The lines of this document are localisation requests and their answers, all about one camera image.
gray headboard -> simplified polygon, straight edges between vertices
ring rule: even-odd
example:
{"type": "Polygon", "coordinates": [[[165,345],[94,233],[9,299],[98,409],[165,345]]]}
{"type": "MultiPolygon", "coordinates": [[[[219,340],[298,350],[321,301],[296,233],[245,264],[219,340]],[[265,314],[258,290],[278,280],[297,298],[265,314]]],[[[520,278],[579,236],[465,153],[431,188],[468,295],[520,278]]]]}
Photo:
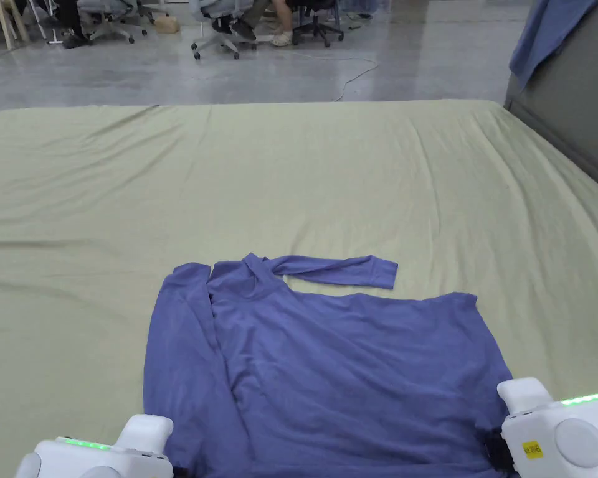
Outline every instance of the gray headboard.
{"type": "Polygon", "coordinates": [[[523,91],[512,76],[505,107],[598,183],[598,6],[523,91]]]}

shirt cuff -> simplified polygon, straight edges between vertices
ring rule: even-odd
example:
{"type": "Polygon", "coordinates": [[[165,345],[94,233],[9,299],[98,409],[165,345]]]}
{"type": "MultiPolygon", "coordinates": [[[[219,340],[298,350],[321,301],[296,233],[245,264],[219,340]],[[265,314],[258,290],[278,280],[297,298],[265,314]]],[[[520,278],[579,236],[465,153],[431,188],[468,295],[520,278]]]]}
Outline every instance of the shirt cuff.
{"type": "Polygon", "coordinates": [[[394,282],[397,278],[397,269],[399,265],[396,262],[386,261],[385,259],[375,258],[373,286],[381,289],[394,288],[394,282]]]}

green led light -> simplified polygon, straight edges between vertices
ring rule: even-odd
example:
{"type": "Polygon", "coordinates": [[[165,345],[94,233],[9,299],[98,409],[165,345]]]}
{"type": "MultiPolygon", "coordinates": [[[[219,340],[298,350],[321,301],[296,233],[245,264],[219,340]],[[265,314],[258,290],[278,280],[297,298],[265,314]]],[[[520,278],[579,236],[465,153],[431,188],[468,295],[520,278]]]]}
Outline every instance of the green led light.
{"type": "Polygon", "coordinates": [[[570,398],[568,400],[563,400],[561,403],[565,406],[570,405],[578,405],[580,403],[587,403],[588,401],[598,400],[598,393],[593,395],[585,395],[585,396],[578,396],[575,398],[570,398]]]}
{"type": "Polygon", "coordinates": [[[67,443],[69,445],[77,445],[80,447],[96,448],[98,450],[110,450],[111,449],[111,447],[108,445],[100,445],[98,443],[91,443],[91,442],[81,442],[79,440],[72,440],[72,439],[66,439],[64,441],[64,443],[67,443]]]}

white sneaker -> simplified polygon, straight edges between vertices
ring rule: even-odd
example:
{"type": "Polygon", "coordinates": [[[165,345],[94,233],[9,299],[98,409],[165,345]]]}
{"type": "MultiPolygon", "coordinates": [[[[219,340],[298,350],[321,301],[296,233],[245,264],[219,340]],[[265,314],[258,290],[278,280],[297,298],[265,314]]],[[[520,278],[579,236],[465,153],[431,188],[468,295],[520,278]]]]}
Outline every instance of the white sneaker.
{"type": "Polygon", "coordinates": [[[288,47],[293,42],[293,32],[281,32],[274,35],[271,40],[271,44],[276,47],[288,47]]]}

bed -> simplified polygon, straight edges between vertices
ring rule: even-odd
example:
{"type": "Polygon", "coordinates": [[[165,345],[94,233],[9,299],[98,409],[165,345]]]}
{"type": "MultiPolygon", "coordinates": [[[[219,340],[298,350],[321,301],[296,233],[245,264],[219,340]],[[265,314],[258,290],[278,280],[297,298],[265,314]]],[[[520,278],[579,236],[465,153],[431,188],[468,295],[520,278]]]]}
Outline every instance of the bed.
{"type": "Polygon", "coordinates": [[[515,376],[598,391],[598,183],[500,105],[3,111],[0,477],[41,439],[114,441],[164,277],[251,251],[396,261],[370,293],[476,294],[515,376]]]}

